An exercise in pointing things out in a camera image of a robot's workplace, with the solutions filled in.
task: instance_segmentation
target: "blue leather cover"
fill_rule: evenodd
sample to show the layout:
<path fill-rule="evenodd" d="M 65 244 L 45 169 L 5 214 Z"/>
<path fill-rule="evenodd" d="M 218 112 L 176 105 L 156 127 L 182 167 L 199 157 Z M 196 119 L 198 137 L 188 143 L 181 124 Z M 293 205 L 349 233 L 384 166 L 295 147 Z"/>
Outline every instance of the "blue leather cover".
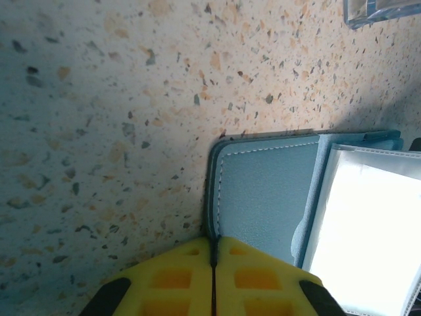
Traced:
<path fill-rule="evenodd" d="M 220 142 L 209 157 L 211 238 L 231 236 L 300 267 L 332 143 L 398 150 L 400 132 Z"/>

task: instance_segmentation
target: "granite countertop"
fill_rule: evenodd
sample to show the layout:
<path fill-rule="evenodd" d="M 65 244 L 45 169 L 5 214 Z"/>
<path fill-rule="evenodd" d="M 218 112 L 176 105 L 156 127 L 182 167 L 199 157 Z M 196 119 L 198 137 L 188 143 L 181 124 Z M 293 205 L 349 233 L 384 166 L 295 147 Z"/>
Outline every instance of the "granite countertop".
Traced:
<path fill-rule="evenodd" d="M 419 136 L 419 16 L 352 31 L 332 0 L 0 8 L 8 315 L 77 315 L 107 276 L 202 234 L 219 138 Z"/>

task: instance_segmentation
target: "yellow plastic object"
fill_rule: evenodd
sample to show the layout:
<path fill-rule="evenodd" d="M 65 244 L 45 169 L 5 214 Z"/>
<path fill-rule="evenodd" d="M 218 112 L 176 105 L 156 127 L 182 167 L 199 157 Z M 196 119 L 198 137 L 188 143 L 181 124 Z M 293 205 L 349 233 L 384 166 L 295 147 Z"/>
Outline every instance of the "yellow plastic object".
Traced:
<path fill-rule="evenodd" d="M 122 271 L 132 282 L 112 316 L 210 316 L 209 241 L 198 238 Z"/>
<path fill-rule="evenodd" d="M 317 316 L 299 285 L 316 276 L 234 238 L 219 243 L 216 266 L 218 316 Z"/>

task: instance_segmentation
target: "terrazzo surface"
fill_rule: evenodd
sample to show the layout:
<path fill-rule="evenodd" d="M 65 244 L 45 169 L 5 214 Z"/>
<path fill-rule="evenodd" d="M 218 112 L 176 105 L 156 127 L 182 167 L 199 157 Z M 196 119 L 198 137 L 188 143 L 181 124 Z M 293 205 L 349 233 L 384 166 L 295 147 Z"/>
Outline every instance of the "terrazzo surface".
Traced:
<path fill-rule="evenodd" d="M 77 315 L 202 231 L 218 139 L 420 128 L 421 17 L 341 1 L 0 1 L 2 315 Z"/>

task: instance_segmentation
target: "clear plastic container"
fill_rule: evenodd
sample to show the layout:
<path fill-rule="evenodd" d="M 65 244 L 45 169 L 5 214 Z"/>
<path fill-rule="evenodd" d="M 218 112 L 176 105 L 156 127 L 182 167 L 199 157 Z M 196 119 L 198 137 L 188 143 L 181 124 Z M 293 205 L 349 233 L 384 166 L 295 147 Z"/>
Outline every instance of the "clear plastic container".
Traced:
<path fill-rule="evenodd" d="M 365 24 L 421 13 L 421 0 L 343 0 L 345 23 L 356 30 Z"/>

